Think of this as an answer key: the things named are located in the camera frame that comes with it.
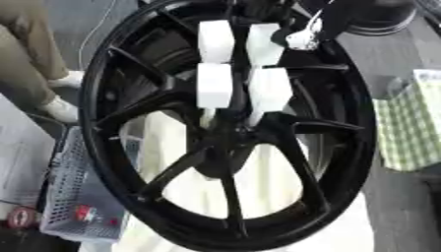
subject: plastic basket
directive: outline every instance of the plastic basket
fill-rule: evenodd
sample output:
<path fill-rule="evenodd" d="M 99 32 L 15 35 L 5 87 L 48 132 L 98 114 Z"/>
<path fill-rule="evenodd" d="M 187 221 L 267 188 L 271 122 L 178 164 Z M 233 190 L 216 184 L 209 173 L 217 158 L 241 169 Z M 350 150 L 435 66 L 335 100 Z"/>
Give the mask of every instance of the plastic basket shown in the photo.
<path fill-rule="evenodd" d="M 140 141 L 129 138 L 125 147 L 135 163 Z M 125 227 L 125 209 L 108 192 L 91 166 L 79 127 L 69 130 L 62 151 L 54 156 L 40 231 L 72 241 L 116 242 Z M 76 207 L 96 208 L 107 221 L 80 221 Z"/>

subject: floor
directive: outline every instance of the floor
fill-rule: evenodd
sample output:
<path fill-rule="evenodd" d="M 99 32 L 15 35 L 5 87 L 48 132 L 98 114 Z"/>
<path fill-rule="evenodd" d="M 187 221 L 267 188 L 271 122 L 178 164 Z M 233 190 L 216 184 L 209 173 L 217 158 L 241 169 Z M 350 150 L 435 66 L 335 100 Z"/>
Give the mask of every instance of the floor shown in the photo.
<path fill-rule="evenodd" d="M 69 67 L 79 68 L 78 49 L 110 3 L 45 0 L 49 21 Z M 89 62 L 105 35 L 135 9 L 135 0 L 117 0 L 108 20 L 85 46 L 84 62 Z M 441 67 L 441 40 L 421 18 L 391 36 L 343 34 L 340 42 L 377 98 L 385 95 L 385 86 L 394 76 L 408 76 L 415 68 Z M 382 167 L 380 158 L 374 160 L 363 191 L 375 232 L 375 252 L 441 251 L 429 194 L 439 180 L 436 165 L 421 173 L 398 173 Z"/>

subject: checkered cloth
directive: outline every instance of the checkered cloth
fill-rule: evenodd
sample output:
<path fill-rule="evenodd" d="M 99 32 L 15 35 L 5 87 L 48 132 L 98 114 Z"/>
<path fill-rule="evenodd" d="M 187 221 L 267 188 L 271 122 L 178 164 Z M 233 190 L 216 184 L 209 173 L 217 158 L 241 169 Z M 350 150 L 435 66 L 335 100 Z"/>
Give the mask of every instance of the checkered cloth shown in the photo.
<path fill-rule="evenodd" d="M 374 99 L 386 167 L 413 171 L 441 161 L 441 71 L 414 70 L 390 99 Z"/>

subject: white foam block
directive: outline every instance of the white foam block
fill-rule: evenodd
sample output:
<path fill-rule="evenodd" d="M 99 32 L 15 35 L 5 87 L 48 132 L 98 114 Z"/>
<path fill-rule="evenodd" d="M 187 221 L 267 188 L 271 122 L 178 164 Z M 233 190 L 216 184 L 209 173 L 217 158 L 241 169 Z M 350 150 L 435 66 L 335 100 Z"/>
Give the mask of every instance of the white foam block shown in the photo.
<path fill-rule="evenodd" d="M 227 20 L 205 21 L 199 24 L 198 46 L 203 62 L 228 62 L 234 44 L 234 35 Z"/>
<path fill-rule="evenodd" d="M 198 65 L 198 107 L 226 108 L 232 96 L 231 66 L 200 63 Z"/>
<path fill-rule="evenodd" d="M 292 97 L 285 68 L 255 69 L 249 89 L 253 110 L 263 112 L 282 111 Z"/>
<path fill-rule="evenodd" d="M 252 25 L 246 50 L 253 66 L 277 65 L 284 53 L 284 48 L 271 41 L 271 36 L 280 28 L 278 24 Z"/>

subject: white sheet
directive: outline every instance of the white sheet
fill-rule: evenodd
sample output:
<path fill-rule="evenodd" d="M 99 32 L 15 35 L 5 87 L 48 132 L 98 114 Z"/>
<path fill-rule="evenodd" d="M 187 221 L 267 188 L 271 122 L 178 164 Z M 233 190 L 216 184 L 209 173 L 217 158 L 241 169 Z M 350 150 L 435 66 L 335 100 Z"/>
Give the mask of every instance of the white sheet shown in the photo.
<path fill-rule="evenodd" d="M 170 117 L 155 113 L 146 120 L 145 144 L 140 164 L 146 180 L 151 180 L 185 152 L 185 128 Z M 280 210 L 301 196 L 301 182 L 276 149 L 257 148 L 236 176 L 239 198 L 247 218 Z M 208 180 L 194 169 L 170 183 L 165 197 L 196 213 L 226 217 L 221 184 Z M 335 222 L 305 240 L 272 251 L 278 252 L 373 252 L 373 232 L 364 196 L 359 194 L 349 209 Z M 84 252 L 92 252 L 84 247 Z M 145 224 L 131 217 L 120 242 L 112 252 L 184 252 L 188 249 L 159 237 Z"/>

